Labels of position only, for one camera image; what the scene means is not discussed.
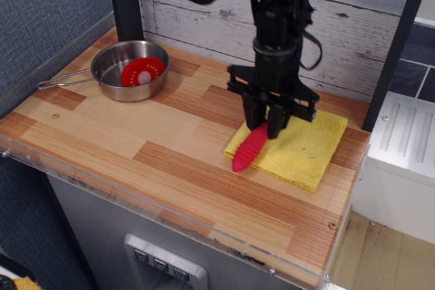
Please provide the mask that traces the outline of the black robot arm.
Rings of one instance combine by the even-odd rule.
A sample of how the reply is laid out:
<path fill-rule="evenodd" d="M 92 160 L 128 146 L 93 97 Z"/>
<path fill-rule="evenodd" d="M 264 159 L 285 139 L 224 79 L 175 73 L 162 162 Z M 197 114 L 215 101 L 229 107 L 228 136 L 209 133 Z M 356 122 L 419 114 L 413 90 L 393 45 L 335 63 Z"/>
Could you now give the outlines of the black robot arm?
<path fill-rule="evenodd" d="M 242 96 L 247 127 L 266 122 L 268 137 L 275 139 L 291 116 L 309 122 L 315 117 L 319 95 L 298 76 L 303 40 L 319 43 L 306 31 L 314 9 L 309 0 L 251 0 L 251 10 L 255 65 L 230 65 L 228 89 Z"/>

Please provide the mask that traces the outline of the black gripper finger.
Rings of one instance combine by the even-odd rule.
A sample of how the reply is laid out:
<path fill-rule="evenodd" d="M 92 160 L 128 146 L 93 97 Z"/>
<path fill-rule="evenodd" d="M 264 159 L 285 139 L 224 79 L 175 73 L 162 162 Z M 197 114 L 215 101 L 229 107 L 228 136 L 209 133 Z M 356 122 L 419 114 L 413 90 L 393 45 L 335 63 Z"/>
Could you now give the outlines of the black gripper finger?
<path fill-rule="evenodd" d="M 286 128 L 292 111 L 288 108 L 273 105 L 268 111 L 268 138 L 276 139 L 283 128 Z"/>
<path fill-rule="evenodd" d="M 250 130 L 259 127 L 265 120 L 266 105 L 250 92 L 242 93 L 245 122 Z"/>

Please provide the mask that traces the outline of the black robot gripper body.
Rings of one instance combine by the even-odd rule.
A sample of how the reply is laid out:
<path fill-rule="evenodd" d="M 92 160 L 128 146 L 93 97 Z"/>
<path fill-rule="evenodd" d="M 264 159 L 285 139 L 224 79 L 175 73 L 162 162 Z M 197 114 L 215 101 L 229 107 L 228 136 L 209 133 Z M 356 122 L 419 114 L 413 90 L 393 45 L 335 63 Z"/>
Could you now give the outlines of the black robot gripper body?
<path fill-rule="evenodd" d="M 228 89 L 240 94 L 250 92 L 267 107 L 279 105 L 292 111 L 291 115 L 313 121 L 319 95 L 299 79 L 301 50 L 261 50 L 256 48 L 253 67 L 230 65 Z"/>

